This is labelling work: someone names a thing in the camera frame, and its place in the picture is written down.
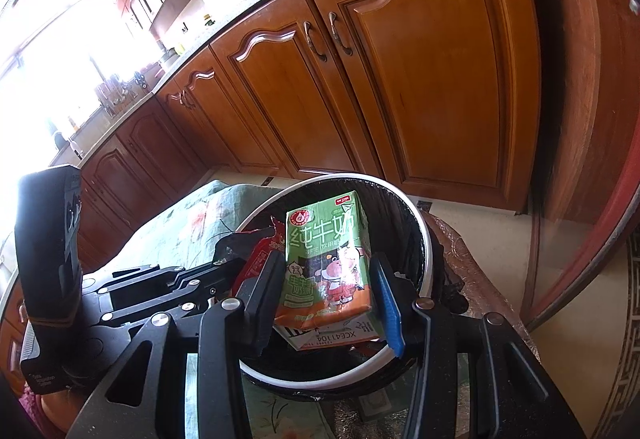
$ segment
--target cartoon character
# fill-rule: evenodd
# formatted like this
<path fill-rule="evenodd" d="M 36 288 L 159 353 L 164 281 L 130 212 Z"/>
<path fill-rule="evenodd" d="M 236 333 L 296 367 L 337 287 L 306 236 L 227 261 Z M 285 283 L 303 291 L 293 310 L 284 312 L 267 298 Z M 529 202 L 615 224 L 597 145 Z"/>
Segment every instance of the cartoon character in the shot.
<path fill-rule="evenodd" d="M 296 262 L 291 262 L 287 266 L 287 269 L 289 270 L 289 273 L 293 276 L 303 276 L 302 266 Z"/>
<path fill-rule="evenodd" d="M 353 294 L 362 284 L 358 264 L 364 254 L 361 247 L 345 246 L 322 257 L 326 262 L 315 275 L 322 279 L 329 305 L 347 304 L 353 300 Z"/>

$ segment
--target brown plastic wrap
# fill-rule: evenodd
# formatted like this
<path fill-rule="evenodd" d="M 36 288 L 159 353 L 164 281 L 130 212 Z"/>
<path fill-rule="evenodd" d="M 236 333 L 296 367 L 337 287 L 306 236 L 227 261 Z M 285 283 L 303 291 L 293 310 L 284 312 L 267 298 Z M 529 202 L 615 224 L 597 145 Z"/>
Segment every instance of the brown plastic wrap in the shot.
<path fill-rule="evenodd" d="M 469 302 L 469 309 L 465 315 L 481 318 L 491 311 L 503 314 L 531 351 L 538 356 L 538 350 L 524 324 L 482 272 L 459 233 L 431 214 L 422 212 L 422 216 L 435 233 L 438 242 L 443 245 L 446 264 L 465 282 L 462 294 Z M 357 399 L 321 403 L 322 412 L 336 439 L 400 439 L 402 437 L 407 408 L 398 409 L 376 421 L 363 422 L 358 405 Z M 469 411 L 469 385 L 468 382 L 462 381 L 458 387 L 457 438 L 462 439 L 467 435 Z"/>

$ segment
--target red circular logo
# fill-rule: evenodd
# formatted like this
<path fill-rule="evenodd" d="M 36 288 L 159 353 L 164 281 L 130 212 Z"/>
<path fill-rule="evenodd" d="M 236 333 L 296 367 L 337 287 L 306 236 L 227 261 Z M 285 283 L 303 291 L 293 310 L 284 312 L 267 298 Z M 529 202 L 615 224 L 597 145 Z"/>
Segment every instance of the red circular logo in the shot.
<path fill-rule="evenodd" d="M 289 217 L 289 222 L 294 226 L 304 226 L 309 222 L 311 218 L 311 213 L 309 210 L 296 210 Z"/>

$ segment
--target person's hand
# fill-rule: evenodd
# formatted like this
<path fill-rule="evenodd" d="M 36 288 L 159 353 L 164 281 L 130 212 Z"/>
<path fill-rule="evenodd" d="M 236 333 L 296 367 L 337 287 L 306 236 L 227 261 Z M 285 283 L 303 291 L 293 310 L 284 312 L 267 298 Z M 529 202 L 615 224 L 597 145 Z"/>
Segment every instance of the person's hand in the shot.
<path fill-rule="evenodd" d="M 75 390 L 41 396 L 42 411 L 56 428 L 68 432 L 84 405 L 85 397 Z"/>

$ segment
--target blue gripper pad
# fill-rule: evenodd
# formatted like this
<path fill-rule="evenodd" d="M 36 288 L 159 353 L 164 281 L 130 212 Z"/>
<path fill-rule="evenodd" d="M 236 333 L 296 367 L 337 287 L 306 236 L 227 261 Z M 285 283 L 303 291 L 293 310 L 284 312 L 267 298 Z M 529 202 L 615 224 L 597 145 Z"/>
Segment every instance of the blue gripper pad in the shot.
<path fill-rule="evenodd" d="M 391 286 L 383 272 L 380 261 L 375 256 L 369 262 L 369 277 L 378 318 L 385 330 L 386 343 L 397 358 L 404 353 L 404 337 L 402 336 L 402 319 Z"/>

